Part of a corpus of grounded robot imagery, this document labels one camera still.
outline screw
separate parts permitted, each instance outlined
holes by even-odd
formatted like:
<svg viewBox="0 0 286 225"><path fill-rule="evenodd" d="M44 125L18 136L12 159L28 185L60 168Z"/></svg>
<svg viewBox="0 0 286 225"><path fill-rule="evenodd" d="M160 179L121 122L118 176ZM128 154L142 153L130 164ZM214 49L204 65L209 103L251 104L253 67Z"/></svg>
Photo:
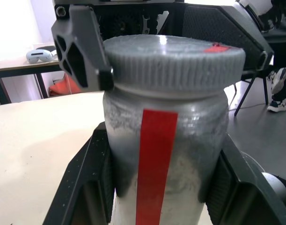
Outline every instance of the screw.
<svg viewBox="0 0 286 225"><path fill-rule="evenodd" d="M150 20L150 16L149 15L143 15L145 20Z"/></svg>
<svg viewBox="0 0 286 225"><path fill-rule="evenodd" d="M64 17L66 15L65 7L63 7L63 6L57 7L56 13L57 13L58 17Z"/></svg>

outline red object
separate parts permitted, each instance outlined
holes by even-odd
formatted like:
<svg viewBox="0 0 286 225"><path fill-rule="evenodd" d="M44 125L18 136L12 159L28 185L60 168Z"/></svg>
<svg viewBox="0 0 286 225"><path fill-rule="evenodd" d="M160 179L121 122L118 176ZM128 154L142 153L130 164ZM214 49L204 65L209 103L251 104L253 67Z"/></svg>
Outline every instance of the red object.
<svg viewBox="0 0 286 225"><path fill-rule="evenodd" d="M144 110L139 149L136 225L159 225L178 114Z"/></svg>
<svg viewBox="0 0 286 225"><path fill-rule="evenodd" d="M81 90L77 86L76 82L65 73L64 79L62 81L49 87L49 93L51 96L70 95L81 93Z"/></svg>
<svg viewBox="0 0 286 225"><path fill-rule="evenodd" d="M214 43L212 47L205 49L204 52L205 53L221 53L221 52L227 51L228 49L230 49L230 47L222 46L219 43Z"/></svg>

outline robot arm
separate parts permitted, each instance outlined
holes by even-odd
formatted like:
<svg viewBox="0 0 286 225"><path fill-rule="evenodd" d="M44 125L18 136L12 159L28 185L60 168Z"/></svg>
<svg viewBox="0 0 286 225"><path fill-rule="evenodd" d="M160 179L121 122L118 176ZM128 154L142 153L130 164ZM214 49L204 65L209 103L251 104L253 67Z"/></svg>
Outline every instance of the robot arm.
<svg viewBox="0 0 286 225"><path fill-rule="evenodd" d="M105 35L113 29L109 23L112 18L118 18L122 35L141 33L144 18L152 33L158 14L168 11L161 34L241 47L247 54L245 70L265 69L273 54L256 22L239 3L213 6L184 0L55 0L55 11L52 33L60 66L87 91L113 88L115 71L103 50L103 39L112 35ZM137 21L125 15L133 15ZM286 225L286 180L275 179L267 182L227 137L206 199L213 224ZM114 188L111 153L102 123L70 162L44 225L108 224Z"/></svg>

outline red tape strip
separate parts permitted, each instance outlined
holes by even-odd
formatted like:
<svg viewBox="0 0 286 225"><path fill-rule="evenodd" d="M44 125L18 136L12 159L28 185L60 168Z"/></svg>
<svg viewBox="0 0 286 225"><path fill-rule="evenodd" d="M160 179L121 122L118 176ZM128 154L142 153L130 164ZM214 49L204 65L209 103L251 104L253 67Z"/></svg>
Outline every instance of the red tape strip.
<svg viewBox="0 0 286 225"><path fill-rule="evenodd" d="M139 150L136 225L159 225L178 114L144 110Z"/></svg>
<svg viewBox="0 0 286 225"><path fill-rule="evenodd" d="M212 47L205 49L205 53L222 53L230 49L230 47L227 46L221 46L219 44L214 44Z"/></svg>

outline desk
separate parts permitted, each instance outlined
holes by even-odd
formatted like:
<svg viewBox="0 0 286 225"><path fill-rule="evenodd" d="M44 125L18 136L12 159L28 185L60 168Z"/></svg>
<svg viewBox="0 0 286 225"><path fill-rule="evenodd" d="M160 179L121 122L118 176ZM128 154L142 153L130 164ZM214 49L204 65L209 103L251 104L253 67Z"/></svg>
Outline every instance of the desk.
<svg viewBox="0 0 286 225"><path fill-rule="evenodd" d="M0 104L11 103L9 96L1 78L11 76L22 76L35 74L38 80L38 84L43 98L48 98L44 82L42 79L42 73L60 71L58 60L52 62L41 62L36 64L30 64L25 56L17 58L15 60L5 60L0 62Z"/></svg>
<svg viewBox="0 0 286 225"><path fill-rule="evenodd" d="M102 98L0 105L0 225L43 223L68 163L104 120ZM207 210L199 225L212 225Z"/></svg>

